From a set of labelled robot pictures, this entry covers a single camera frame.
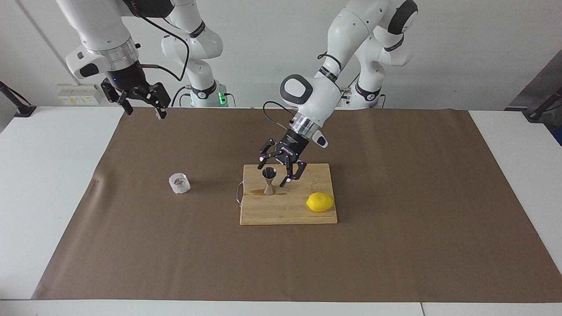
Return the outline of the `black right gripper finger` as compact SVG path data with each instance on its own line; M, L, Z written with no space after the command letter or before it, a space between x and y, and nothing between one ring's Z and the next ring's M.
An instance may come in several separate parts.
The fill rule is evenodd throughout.
M104 92L105 98L110 103L118 104L124 109L125 114L131 115L133 113L133 107L128 101L128 92L126 90L121 90L115 88L109 79L104 79L101 82L101 89Z
M171 102L171 99L162 83L155 83L148 86L145 102L155 108L156 117L158 119L166 118L166 110Z

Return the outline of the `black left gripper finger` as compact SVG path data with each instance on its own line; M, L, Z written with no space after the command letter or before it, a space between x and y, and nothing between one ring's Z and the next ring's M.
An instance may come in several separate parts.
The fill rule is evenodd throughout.
M269 139L259 150L259 164L257 169L263 169L265 164L271 159L275 159L279 164L286 165L285 147L285 143L281 141L276 143L275 140Z
M285 163L285 167L287 170L287 176L285 176L285 178L283 178L283 180L281 181L281 183L279 184L279 187L283 187L287 184L287 182L291 182L292 180L299 180L299 178L301 178L301 175L303 174L307 163L303 162L303 161L297 161L296 162L297 165L297 171L295 174L293 174L293 163L291 162L287 162Z

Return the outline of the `steel cocktail jigger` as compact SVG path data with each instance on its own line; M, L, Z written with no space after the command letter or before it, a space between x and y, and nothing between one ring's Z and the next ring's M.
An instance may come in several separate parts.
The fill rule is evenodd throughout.
M275 193L273 180L275 176L277 176L277 171L273 167L267 167L262 170L262 176L266 181L266 185L264 188L264 194L266 196L271 196Z

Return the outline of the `small clear glass cup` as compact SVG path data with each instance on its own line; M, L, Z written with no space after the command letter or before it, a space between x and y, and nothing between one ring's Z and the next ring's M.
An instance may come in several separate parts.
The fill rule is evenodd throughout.
M169 176L169 184L175 194L184 194L191 189L191 184L184 173L174 173Z

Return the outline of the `yellow lemon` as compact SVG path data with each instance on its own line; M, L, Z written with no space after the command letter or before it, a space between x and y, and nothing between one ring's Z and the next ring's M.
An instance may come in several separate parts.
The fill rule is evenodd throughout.
M326 212L335 204L334 198L324 192L314 192L308 196L306 205L313 212Z

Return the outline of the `wooden cutting board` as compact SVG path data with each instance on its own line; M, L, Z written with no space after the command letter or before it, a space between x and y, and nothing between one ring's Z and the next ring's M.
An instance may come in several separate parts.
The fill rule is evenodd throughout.
M335 196L331 180L331 168L327 163L308 164L300 180L279 187L285 174L282 165L275 165L277 176L273 179L273 195L265 195L266 180L257 165L244 165L240 202L241 225L284 224L336 224L336 206L325 212L310 210L306 201L315 192Z

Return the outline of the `black clamp stand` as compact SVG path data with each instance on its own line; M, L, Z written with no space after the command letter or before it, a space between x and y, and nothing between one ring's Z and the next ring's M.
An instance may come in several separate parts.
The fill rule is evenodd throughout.
M2 92L2 94L4 94L4 96L6 96L6 98L8 98L14 106L16 106L18 112L14 114L14 118L30 117L37 108L37 106L32 105L19 92L13 90L2 81L0 81L0 92Z
M544 102L542 102L536 108L529 107L522 111L522 114L531 123L539 122L541 116L545 112L550 112L558 107L562 106L562 86L556 90L552 95L548 96Z

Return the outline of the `brown paper table mat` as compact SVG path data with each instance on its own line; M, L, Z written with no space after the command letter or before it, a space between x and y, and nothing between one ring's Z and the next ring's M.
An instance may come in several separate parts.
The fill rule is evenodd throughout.
M335 111L303 160L330 165L337 224L241 226L243 166L281 134L257 109L123 115L33 298L562 302L467 111Z

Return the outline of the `dark grey panel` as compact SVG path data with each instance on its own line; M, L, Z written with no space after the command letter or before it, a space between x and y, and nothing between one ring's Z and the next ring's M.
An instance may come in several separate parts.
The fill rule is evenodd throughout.
M562 87L562 50L540 70L505 110L537 108Z

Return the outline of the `white wall socket box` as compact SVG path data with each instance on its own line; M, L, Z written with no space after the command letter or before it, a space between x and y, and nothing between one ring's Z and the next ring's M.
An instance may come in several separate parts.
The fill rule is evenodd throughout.
M58 98L64 106L97 106L104 100L104 94L94 84L58 84L58 89Z

